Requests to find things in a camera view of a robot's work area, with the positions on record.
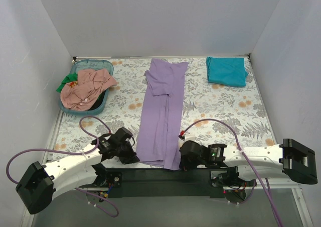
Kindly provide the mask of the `purple t shirt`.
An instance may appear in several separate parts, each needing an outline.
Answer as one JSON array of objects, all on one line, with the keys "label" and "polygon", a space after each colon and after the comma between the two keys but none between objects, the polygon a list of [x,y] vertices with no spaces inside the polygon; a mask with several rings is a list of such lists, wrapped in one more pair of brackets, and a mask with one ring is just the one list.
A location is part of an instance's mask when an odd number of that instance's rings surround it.
[{"label": "purple t shirt", "polygon": [[179,134],[187,62],[152,59],[145,72],[144,96],[136,152],[141,162],[178,170]]}]

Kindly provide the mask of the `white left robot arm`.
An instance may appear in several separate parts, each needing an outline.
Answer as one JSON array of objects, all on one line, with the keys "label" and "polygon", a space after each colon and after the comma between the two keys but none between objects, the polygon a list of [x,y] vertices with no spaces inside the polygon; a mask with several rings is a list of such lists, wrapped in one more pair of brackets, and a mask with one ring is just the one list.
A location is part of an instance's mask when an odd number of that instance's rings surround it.
[{"label": "white left robot arm", "polygon": [[119,158],[122,164],[139,162],[130,140],[133,134],[122,127],[93,140],[81,151],[47,163],[31,164],[16,186],[29,214],[44,210],[57,196],[85,185],[119,188],[122,173],[109,171],[103,161]]}]

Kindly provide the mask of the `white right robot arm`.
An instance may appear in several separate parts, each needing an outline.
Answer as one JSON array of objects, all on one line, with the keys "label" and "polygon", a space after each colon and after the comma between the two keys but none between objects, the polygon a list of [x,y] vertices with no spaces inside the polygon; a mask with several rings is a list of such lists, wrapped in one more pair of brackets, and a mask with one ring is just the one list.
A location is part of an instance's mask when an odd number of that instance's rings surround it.
[{"label": "white right robot arm", "polygon": [[182,138],[179,152],[183,170],[196,169],[200,165],[226,169],[216,178],[222,186],[236,186],[258,178],[284,178],[307,185],[318,183],[315,152],[293,139],[283,139],[281,144],[273,146],[238,150],[225,144],[206,147],[193,139]]}]

